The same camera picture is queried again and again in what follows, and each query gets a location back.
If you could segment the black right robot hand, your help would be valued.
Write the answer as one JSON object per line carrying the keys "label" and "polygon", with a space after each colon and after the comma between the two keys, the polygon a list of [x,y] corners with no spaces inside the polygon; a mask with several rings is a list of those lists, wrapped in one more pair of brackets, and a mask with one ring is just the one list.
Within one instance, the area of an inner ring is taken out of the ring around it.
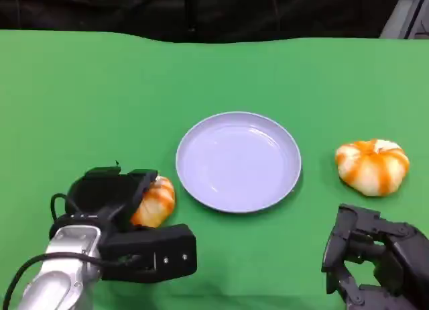
{"label": "black right robot hand", "polygon": [[[371,262],[379,284],[358,285],[346,261]],[[321,271],[327,293],[338,293],[347,309],[428,308],[428,238],[378,211],[339,205]]]}

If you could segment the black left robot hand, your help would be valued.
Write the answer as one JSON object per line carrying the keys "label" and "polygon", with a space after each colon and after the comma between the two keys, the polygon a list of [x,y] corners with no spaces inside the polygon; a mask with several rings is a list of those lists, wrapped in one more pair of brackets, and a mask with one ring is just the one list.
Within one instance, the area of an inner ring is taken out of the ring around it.
{"label": "black left robot hand", "polygon": [[131,218],[157,176],[158,171],[152,169],[122,173],[118,164],[94,167],[69,188],[65,212],[94,216],[118,231],[130,231],[135,227]]}

